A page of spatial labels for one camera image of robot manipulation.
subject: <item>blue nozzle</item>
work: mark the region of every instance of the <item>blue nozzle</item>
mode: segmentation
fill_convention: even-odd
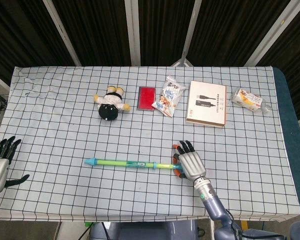
[[[91,166],[97,165],[98,159],[95,157],[84,160],[85,164],[89,164]]]

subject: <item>gray robotic arm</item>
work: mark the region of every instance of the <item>gray robotic arm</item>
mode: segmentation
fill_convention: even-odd
[[[210,218],[213,221],[221,221],[222,227],[214,231],[215,240],[284,240],[285,237],[273,232],[248,229],[248,232],[242,232],[241,228],[234,222],[233,216],[227,211],[220,201],[216,191],[206,178],[206,168],[202,163],[199,154],[189,141],[180,141],[182,148],[175,144],[173,148],[177,149],[179,154],[174,154],[182,165],[184,175],[187,179],[194,182],[194,188],[205,206]]]
[[[9,165],[15,154],[17,146],[20,144],[21,139],[13,142],[15,136],[0,141],[0,193],[4,188],[8,188],[14,185],[19,185],[28,179],[29,175],[23,176],[17,180],[7,180]]]

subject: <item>black grid line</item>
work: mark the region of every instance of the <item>black grid line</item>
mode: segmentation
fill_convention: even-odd
[[[158,94],[168,75],[187,87],[191,80],[226,85],[225,128],[184,121],[188,90],[173,118],[137,110],[139,86]],[[193,142],[236,219],[282,221],[300,213],[271,67],[31,67],[16,68],[13,76],[0,139],[22,138],[8,177],[30,174],[31,180],[0,194],[0,219],[206,218],[193,184],[172,170],[83,164],[93,157],[170,163],[172,144],[182,139]],[[131,105],[111,122],[101,120],[93,101],[109,85],[126,88],[123,101]],[[232,104],[239,86],[261,95],[273,111],[263,115]]]

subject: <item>snack package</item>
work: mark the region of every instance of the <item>snack package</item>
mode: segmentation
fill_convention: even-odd
[[[172,76],[167,76],[160,97],[152,106],[164,115],[172,117],[185,89],[186,87],[177,83]]]
[[[266,101],[253,93],[238,87],[232,96],[232,102],[253,112],[263,113],[271,111],[271,106]]]

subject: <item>cable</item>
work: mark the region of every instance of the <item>cable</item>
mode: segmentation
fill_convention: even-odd
[[[234,238],[238,239],[237,238],[238,231],[233,226],[234,221],[235,221],[234,216],[231,214],[231,212],[228,209],[226,209],[226,211],[228,212],[228,214],[231,217],[231,230],[233,231]],[[283,237],[284,240],[287,239],[285,236],[283,236],[281,234],[273,234],[273,235],[265,235],[265,236],[247,236],[247,235],[244,235],[244,234],[241,233],[241,237],[244,237],[246,239],[267,239],[267,238]]]
[[[105,236],[106,236],[106,239],[107,240],[111,240],[110,237],[109,237],[109,234],[108,234],[108,231],[106,229],[106,226],[104,224],[104,222],[101,222],[102,226],[103,226],[103,229],[104,229],[104,233],[105,233]]]
[[[82,239],[82,237],[86,234],[86,232],[88,232],[88,230],[91,228],[91,226],[92,226],[93,224],[94,224],[94,222],[92,222],[92,223],[90,224],[90,226],[82,233],[82,235],[79,237],[78,240]]]

